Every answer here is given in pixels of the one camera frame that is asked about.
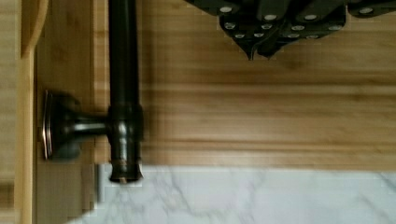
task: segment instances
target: gray marble veining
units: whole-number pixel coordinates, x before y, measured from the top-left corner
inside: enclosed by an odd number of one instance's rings
[[[394,173],[148,166],[120,187],[100,170],[100,202],[70,223],[396,223]]]

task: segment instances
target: oil-rubbed bronze pipe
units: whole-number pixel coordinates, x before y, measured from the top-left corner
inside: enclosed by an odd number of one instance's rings
[[[108,140],[112,181],[140,178],[143,115],[139,104],[135,0],[109,0],[110,103]]]
[[[109,0],[110,107],[106,117],[78,112],[72,96],[46,91],[43,141],[45,158],[72,160],[79,143],[106,134],[111,145],[110,181],[142,177],[139,168],[143,112],[139,104],[135,0]]]

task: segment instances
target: silver rivet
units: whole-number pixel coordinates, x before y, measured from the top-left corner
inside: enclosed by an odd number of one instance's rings
[[[224,23],[224,27],[227,30],[232,30],[233,28],[235,28],[236,24],[234,22],[226,22]]]
[[[316,20],[317,19],[317,15],[306,15],[305,17],[304,17],[304,19],[306,20],[306,21],[314,21],[314,20]]]
[[[334,25],[334,26],[329,27],[329,30],[331,30],[331,31],[339,31],[342,28],[343,28],[342,25]]]
[[[263,33],[256,33],[256,34],[254,34],[254,37],[257,37],[257,38],[260,38],[260,37],[263,37],[263,36],[264,36]]]
[[[271,28],[272,28],[272,24],[264,24],[264,25],[262,25],[262,29],[263,30],[269,30]]]
[[[360,14],[369,14],[373,12],[374,10],[371,7],[364,7],[361,10],[359,10]]]
[[[288,35],[288,38],[298,38],[298,37],[300,37],[299,34],[291,34],[291,35]]]
[[[307,39],[318,39],[319,36],[318,35],[308,35],[306,38]]]
[[[232,7],[221,7],[220,8],[220,12],[223,12],[223,13],[228,13],[228,12],[231,12],[232,10],[233,10]]]
[[[238,38],[238,39],[242,39],[243,37],[245,37],[244,34],[236,34],[234,36],[235,36],[235,38]]]
[[[264,19],[266,20],[266,21],[273,21],[273,20],[275,20],[277,18],[277,15],[265,15],[264,16]]]
[[[303,29],[305,29],[305,26],[302,25],[295,25],[291,27],[291,30],[293,31],[302,31]]]

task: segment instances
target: wooden surface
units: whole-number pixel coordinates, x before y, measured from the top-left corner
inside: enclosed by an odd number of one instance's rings
[[[95,1],[94,97],[106,112],[106,1]],[[180,0],[139,2],[144,164],[396,169],[396,14],[348,18],[270,61]],[[105,138],[95,159],[108,161]]]
[[[0,184],[13,183],[17,74],[20,52],[18,1],[0,2]]]
[[[16,223],[14,180],[18,77],[21,54],[20,1],[0,2],[0,223]]]
[[[92,111],[91,1],[49,1],[36,54],[37,128],[42,125],[44,90],[65,91]],[[37,142],[37,224],[61,224],[92,208],[93,166],[90,147],[69,163],[44,161],[41,136]]]

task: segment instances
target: marble surface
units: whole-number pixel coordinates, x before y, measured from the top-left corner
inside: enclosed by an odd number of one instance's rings
[[[120,187],[99,170],[99,203],[70,223],[396,223],[395,173],[146,166]]]

